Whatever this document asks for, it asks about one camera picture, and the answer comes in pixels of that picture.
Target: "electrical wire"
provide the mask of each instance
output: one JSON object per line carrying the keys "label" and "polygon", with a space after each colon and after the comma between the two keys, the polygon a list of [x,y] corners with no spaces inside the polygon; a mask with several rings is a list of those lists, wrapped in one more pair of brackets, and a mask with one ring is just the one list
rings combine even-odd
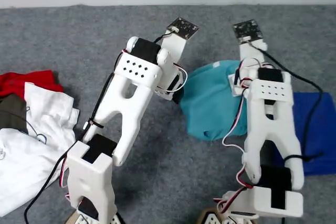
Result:
{"label": "electrical wire", "polygon": [[154,43],[158,43],[161,39],[169,37],[170,35],[172,35],[174,33],[174,31],[171,31],[170,33],[167,34],[163,34],[161,36],[158,36],[158,38],[156,38],[153,42]]}
{"label": "electrical wire", "polygon": [[65,173],[65,163],[67,161],[67,158],[64,158],[63,159],[63,162],[62,162],[62,167],[61,167],[61,173],[59,175],[59,186],[61,188],[65,188],[67,187],[67,185],[64,185],[63,182],[64,182],[64,173]]}
{"label": "electrical wire", "polygon": [[236,180],[238,181],[238,183],[240,183],[242,186],[247,187],[248,189],[252,189],[253,185],[249,185],[248,183],[245,183],[244,181],[242,181],[242,179],[240,178],[241,175],[244,173],[245,171],[245,166],[246,164],[243,164],[243,166],[241,167],[241,169],[239,170],[239,172],[237,172],[236,174]]}
{"label": "electrical wire", "polygon": [[262,64],[261,64],[261,66],[264,68],[264,67],[267,67],[267,66],[270,66],[270,67],[272,67],[272,68],[276,68],[273,64],[271,64],[271,63],[269,63],[269,62],[263,62]]}
{"label": "electrical wire", "polygon": [[26,123],[29,125],[29,127],[34,131],[37,140],[39,140],[39,141],[41,142],[41,140],[40,140],[38,137],[39,137],[39,136],[43,136],[44,139],[45,139],[44,144],[47,144],[47,137],[46,137],[45,135],[41,134],[41,133],[37,133],[36,130],[34,129],[34,127],[32,126],[32,124],[29,123],[25,118],[23,118],[22,116],[19,116],[19,115],[17,115],[17,114],[14,114],[14,113],[12,113],[12,112],[6,111],[6,110],[0,110],[0,112],[1,112],[1,113],[7,113],[7,114],[10,114],[10,115],[15,116],[15,117],[21,119],[22,121],[26,122]]}
{"label": "electrical wire", "polygon": [[158,86],[158,88],[162,89],[164,92],[167,92],[167,93],[176,92],[176,91],[182,89],[182,88],[184,87],[184,85],[187,83],[187,80],[188,80],[188,73],[187,73],[187,71],[185,71],[185,69],[182,68],[180,65],[178,65],[178,64],[176,64],[176,63],[173,63],[173,64],[174,64],[174,66],[176,66],[178,69],[180,69],[180,70],[182,70],[182,71],[184,72],[184,74],[185,74],[185,79],[184,79],[182,85],[179,86],[179,87],[178,87],[177,89],[175,89],[175,90],[165,90],[165,89],[162,89],[161,87]]}
{"label": "electrical wire", "polygon": [[70,195],[69,195],[69,193],[65,194],[65,198],[70,202]]}
{"label": "electrical wire", "polygon": [[244,85],[243,84],[243,82],[244,81],[252,81],[252,79],[251,78],[248,78],[248,77],[245,77],[245,78],[242,78],[241,80],[240,80],[240,86],[243,88],[243,89],[247,89],[249,86],[250,86],[250,84],[247,86],[247,85]]}
{"label": "electrical wire", "polygon": [[237,222],[236,222],[233,218],[231,218],[230,216],[228,216],[228,218],[229,218],[231,221],[233,221],[235,224],[237,224]]}
{"label": "electrical wire", "polygon": [[221,214],[225,213],[227,211],[227,209],[231,206],[231,204],[233,203],[233,201],[238,197],[238,195],[246,190],[247,188],[246,187],[242,187],[241,189],[239,189],[238,191],[235,192],[235,194],[232,195],[232,197],[227,201],[227,203],[225,204],[224,208],[222,208],[222,210],[219,209],[219,202],[217,204],[217,210],[218,212],[220,212]]}
{"label": "electrical wire", "polygon": [[256,60],[256,61],[258,62],[258,64],[259,64],[259,67],[261,68],[261,63],[260,63],[260,61],[259,61],[257,58],[244,58],[243,60],[240,61],[238,70],[240,70],[240,69],[242,68],[242,66],[243,66],[243,62],[244,62],[244,60],[246,60],[246,59],[253,59],[253,60]]}
{"label": "electrical wire", "polygon": [[291,157],[296,157],[296,158],[302,158],[302,160],[308,162],[310,160],[312,160],[313,158],[316,158],[316,157],[319,157],[319,156],[322,156],[323,153],[320,152],[316,155],[312,155],[312,156],[306,156],[306,147],[307,147],[307,139],[308,139],[308,132],[309,132],[309,125],[310,125],[310,122],[311,122],[311,119],[312,119],[312,116],[314,115],[315,113],[315,110],[317,108],[317,106],[320,104],[321,100],[322,100],[322,96],[323,96],[323,90],[320,86],[318,86],[316,83],[314,83],[313,81],[309,80],[309,79],[306,79],[296,73],[294,73],[293,71],[289,70],[288,68],[286,68],[284,65],[282,65],[277,59],[275,59],[272,55],[270,55],[268,52],[258,48],[258,47],[255,47],[251,41],[248,41],[248,44],[255,48],[256,50],[260,51],[264,56],[268,57],[269,59],[271,59],[276,65],[278,65],[281,69],[283,69],[284,71],[290,73],[293,77],[301,80],[301,81],[304,81],[310,85],[312,85],[314,88],[316,88],[318,91],[319,91],[319,97],[317,98],[316,102],[314,103],[313,107],[310,109],[309,113],[308,113],[308,116],[306,118],[306,123],[304,125],[304,129],[303,129],[303,137],[302,137],[302,144],[301,144],[301,151],[302,151],[302,156],[300,155],[291,155],[291,156],[288,156],[287,158],[285,158],[285,160],[291,158]]}
{"label": "electrical wire", "polygon": [[[116,59],[116,61],[115,61],[115,63],[114,63],[113,71],[112,71],[112,72],[110,73],[110,75],[108,76],[108,78],[107,78],[107,80],[106,80],[106,82],[105,82],[105,84],[104,84],[104,86],[103,86],[103,88],[102,88],[102,90],[101,90],[101,93],[100,93],[100,95],[99,95],[99,97],[98,97],[97,103],[96,103],[96,105],[94,106],[94,109],[93,109],[91,118],[95,118],[95,116],[96,116],[96,112],[97,112],[97,110],[98,110],[98,107],[99,107],[99,105],[100,105],[100,103],[101,103],[101,101],[102,101],[102,99],[103,99],[103,97],[104,97],[104,94],[105,94],[105,92],[106,92],[107,87],[109,86],[110,81],[112,80],[112,78],[113,78],[113,76],[114,76],[114,71],[115,71],[115,69],[116,69],[116,67],[117,67],[117,64],[118,64],[118,62],[119,62],[119,59],[120,59],[122,53],[123,53],[123,51],[121,51],[121,52],[119,53],[119,55],[117,56],[117,59]],[[43,192],[43,191],[46,189],[46,187],[48,186],[49,182],[51,181],[51,178],[53,177],[53,175],[54,175],[54,173],[55,173],[55,171],[56,171],[56,169],[57,169],[57,167],[58,167],[58,165],[59,165],[59,163],[60,163],[64,158],[66,158],[66,156],[67,156],[67,154],[68,154],[68,151],[69,151],[69,150],[76,144],[77,141],[82,141],[82,140],[83,140],[83,138],[84,138],[85,134],[88,132],[90,126],[91,126],[91,125],[88,123],[88,124],[86,125],[85,129],[84,129],[84,130],[82,131],[82,133],[80,134],[80,136],[75,140],[75,142],[74,142],[74,143],[73,143],[73,144],[72,144],[72,145],[71,145],[71,146],[70,146],[70,147],[69,147],[69,148],[68,148],[68,149],[67,149],[67,150],[60,156],[60,158],[56,161],[55,166],[53,167],[52,171],[50,172],[50,174],[49,174],[47,180],[45,181],[45,183],[42,185],[40,191],[39,191],[39,192],[37,193],[37,195],[32,199],[32,201],[29,203],[29,205],[26,207],[26,209],[25,209],[25,211],[24,211],[24,219],[25,219],[25,223],[26,223],[26,224],[29,224],[28,217],[27,217],[29,209],[32,207],[32,205],[36,202],[36,200],[41,196],[42,192]]]}
{"label": "electrical wire", "polygon": [[237,110],[237,114],[236,114],[236,118],[234,119],[233,121],[233,124],[229,130],[229,132],[223,137],[223,140],[222,140],[222,144],[225,146],[225,147],[236,147],[238,148],[243,154],[245,153],[243,148],[241,148],[239,145],[236,145],[236,144],[225,144],[225,141],[227,139],[227,137],[231,134],[231,132],[235,129],[235,127],[237,126],[237,123],[239,121],[239,118],[240,118],[240,115],[241,115],[241,111],[243,109],[243,104],[244,104],[244,92],[245,92],[246,89],[243,90],[243,92],[241,93],[241,97],[240,97],[240,102],[239,102],[239,106],[238,106],[238,110]]}
{"label": "electrical wire", "polygon": [[82,214],[80,214],[79,216],[82,217],[82,219],[86,222],[86,224],[89,224],[88,220]]}

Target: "robotic arm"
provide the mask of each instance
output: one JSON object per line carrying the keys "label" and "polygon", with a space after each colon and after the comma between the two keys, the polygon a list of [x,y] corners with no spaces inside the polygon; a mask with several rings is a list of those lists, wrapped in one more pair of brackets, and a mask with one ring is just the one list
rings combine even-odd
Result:
{"label": "robotic arm", "polygon": [[[138,37],[129,39],[96,115],[88,122],[90,128],[83,142],[77,142],[67,155],[69,198],[80,218],[86,220],[83,223],[116,223],[112,168],[125,162],[153,93],[172,100],[175,91],[182,90],[177,62],[186,41],[197,30],[197,26],[178,18],[161,36],[162,46]],[[137,86],[136,90],[131,98],[126,98],[131,84]],[[99,133],[118,113],[122,114],[122,135],[117,143]]]}
{"label": "robotic arm", "polygon": [[[259,216],[301,217],[303,196],[292,190],[303,187],[302,160],[289,159],[285,167],[260,165],[265,140],[273,141],[283,158],[301,155],[293,121],[291,76],[263,67],[264,55],[257,48],[267,50],[267,45],[254,20],[234,25],[234,31],[240,43],[241,64],[236,73],[229,76],[229,81],[234,96],[241,95],[247,88],[243,95],[247,99],[248,131],[242,162],[255,186],[239,193],[227,192],[223,200],[230,205],[224,217],[237,220]],[[241,85],[242,80],[249,85]]]}

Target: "fabric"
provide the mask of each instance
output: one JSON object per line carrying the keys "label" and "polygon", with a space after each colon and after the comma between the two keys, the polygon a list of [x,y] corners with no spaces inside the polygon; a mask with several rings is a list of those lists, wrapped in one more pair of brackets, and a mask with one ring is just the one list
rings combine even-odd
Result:
{"label": "fabric", "polygon": [[0,76],[0,97],[15,93],[22,99],[24,98],[25,82],[58,92],[63,92],[63,87],[56,84],[51,70],[36,71],[28,74],[6,73]]}
{"label": "fabric", "polygon": [[[0,130],[0,217],[31,200],[63,154],[15,129]],[[57,168],[51,182],[59,176]]]}
{"label": "fabric", "polygon": [[0,216],[32,199],[57,159],[75,142],[72,128],[79,110],[72,107],[74,99],[29,82],[24,90],[26,120],[34,129],[26,126],[29,135],[15,129],[0,130]]}
{"label": "fabric", "polygon": [[[235,119],[240,97],[233,97],[227,76],[239,61],[218,61],[188,75],[181,109],[186,116],[188,134],[200,140],[224,137]],[[232,135],[247,132],[246,105]]]}
{"label": "fabric", "polygon": [[[303,129],[306,118],[312,106],[318,98],[318,93],[294,93],[294,124],[295,132],[302,143]],[[314,155],[323,152],[323,156],[310,162],[303,163],[305,175],[336,174],[336,110],[332,97],[324,93],[321,103],[317,107],[311,123],[306,144],[306,155]],[[283,165],[283,160],[275,150],[275,161]]]}
{"label": "fabric", "polygon": [[[65,151],[75,141],[73,132],[79,110],[74,109],[74,99],[61,92],[53,92],[26,82],[27,121],[38,134],[46,137],[47,145]],[[28,133],[36,133],[29,125]]]}
{"label": "fabric", "polygon": [[28,133],[26,126],[26,101],[17,94],[0,98],[0,129],[12,128]]}

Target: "black wire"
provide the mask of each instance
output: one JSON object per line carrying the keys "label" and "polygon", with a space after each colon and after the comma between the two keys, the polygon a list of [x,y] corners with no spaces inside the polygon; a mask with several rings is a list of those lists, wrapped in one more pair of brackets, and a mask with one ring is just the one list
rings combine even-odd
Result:
{"label": "black wire", "polygon": [[228,218],[229,218],[231,221],[233,221],[235,224],[237,224],[237,222],[236,222],[233,218],[231,218],[230,216],[228,216]]}
{"label": "black wire", "polygon": [[88,220],[83,215],[79,215],[79,217],[82,217],[86,224],[89,224]]}
{"label": "black wire", "polygon": [[[96,103],[96,105],[94,106],[95,108],[93,109],[93,112],[92,112],[92,115],[91,115],[91,118],[93,118],[93,119],[95,118],[96,112],[97,112],[98,107],[99,107],[99,105],[100,105],[100,103],[101,103],[101,101],[102,101],[102,99],[103,99],[103,97],[104,97],[104,94],[105,94],[105,92],[106,92],[106,89],[107,89],[107,87],[109,86],[109,83],[110,83],[110,81],[112,80],[112,78],[113,78],[113,76],[114,76],[114,71],[115,71],[115,69],[116,69],[116,67],[117,67],[117,64],[118,64],[118,61],[119,61],[121,55],[122,55],[122,52],[120,52],[120,54],[117,56],[117,59],[116,59],[116,61],[115,61],[115,63],[114,63],[113,71],[112,71],[112,73],[110,73],[110,75],[108,76],[108,78],[107,78],[107,80],[106,80],[106,82],[105,82],[105,84],[104,84],[104,86],[103,86],[103,88],[102,88],[102,90],[101,90],[101,92],[100,92],[100,95],[99,95],[99,97],[98,97],[97,103]],[[31,208],[31,206],[35,203],[35,201],[40,197],[40,195],[42,194],[42,192],[44,191],[44,189],[46,189],[46,187],[48,186],[48,184],[49,184],[49,182],[50,182],[52,176],[54,175],[54,173],[55,173],[55,171],[56,171],[56,169],[57,169],[57,167],[58,167],[58,165],[59,165],[59,163],[60,163],[60,162],[67,156],[68,151],[69,151],[69,150],[76,144],[77,141],[82,141],[82,140],[83,140],[83,138],[84,138],[85,134],[88,132],[90,126],[91,126],[91,125],[88,123],[87,126],[85,127],[85,129],[82,131],[82,133],[81,133],[80,136],[78,137],[78,139],[76,139],[75,142],[70,146],[70,148],[68,148],[68,149],[61,155],[61,157],[56,161],[56,164],[55,164],[55,166],[53,167],[51,173],[49,174],[49,176],[48,176],[46,182],[43,184],[43,186],[42,186],[42,188],[40,189],[40,191],[37,193],[37,195],[34,197],[34,199],[29,203],[29,205],[28,205],[28,206],[26,207],[26,209],[25,209],[25,212],[24,212],[24,218],[25,218],[25,222],[26,222],[26,224],[29,224],[29,221],[28,221],[28,218],[27,218],[28,210],[29,210],[29,209]]]}
{"label": "black wire", "polygon": [[15,117],[21,119],[22,121],[26,122],[26,123],[31,127],[31,129],[34,131],[36,137],[38,137],[38,136],[43,136],[44,139],[45,139],[45,144],[47,143],[47,137],[46,137],[45,135],[41,134],[41,133],[38,134],[38,133],[36,132],[36,130],[34,129],[34,127],[32,126],[32,124],[29,123],[29,122],[28,122],[25,118],[23,118],[22,116],[19,116],[19,115],[17,115],[17,114],[14,114],[14,113],[9,112],[9,111],[6,111],[6,110],[0,110],[0,112],[2,112],[2,113],[7,113],[7,114],[10,114],[10,115],[13,115],[13,116],[15,116]]}
{"label": "black wire", "polygon": [[174,33],[174,31],[171,31],[170,33],[167,34],[163,34],[161,36],[158,36],[158,38],[155,39],[155,41],[153,41],[154,43],[158,43],[162,38],[168,37],[169,35],[171,35],[172,33]]}
{"label": "black wire", "polygon": [[288,68],[286,68],[284,65],[282,65],[277,59],[275,59],[272,55],[270,55],[268,52],[257,48],[255,46],[253,46],[250,42],[249,45],[254,47],[255,49],[257,49],[258,51],[260,51],[263,55],[265,55],[266,57],[268,57],[269,59],[271,59],[276,65],[278,65],[280,68],[282,68],[284,71],[289,72],[292,76],[294,76],[295,78],[304,81],[310,85],[312,85],[314,88],[316,88],[319,91],[319,97],[317,98],[316,102],[314,103],[313,107],[310,109],[307,119],[306,119],[306,123],[304,125],[303,128],[303,137],[302,137],[302,145],[301,145],[301,149],[302,149],[302,156],[301,158],[304,161],[309,161],[315,157],[321,156],[323,155],[323,153],[318,153],[316,155],[312,155],[312,156],[306,156],[306,147],[307,147],[307,138],[308,138],[308,132],[309,132],[309,125],[312,119],[312,116],[314,115],[314,112],[317,108],[317,106],[320,104],[321,100],[322,100],[322,96],[323,96],[323,90],[320,88],[320,86],[318,86],[315,82],[308,80],[302,76],[299,76],[298,74],[294,73],[293,71],[289,70]]}

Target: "red cloth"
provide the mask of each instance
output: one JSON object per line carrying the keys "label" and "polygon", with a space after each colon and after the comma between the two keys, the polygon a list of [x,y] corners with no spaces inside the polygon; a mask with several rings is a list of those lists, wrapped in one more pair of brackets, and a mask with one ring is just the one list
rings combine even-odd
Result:
{"label": "red cloth", "polygon": [[6,73],[0,75],[0,97],[15,93],[25,99],[25,82],[34,83],[44,89],[63,92],[63,87],[55,82],[51,70],[36,71],[27,74]]}

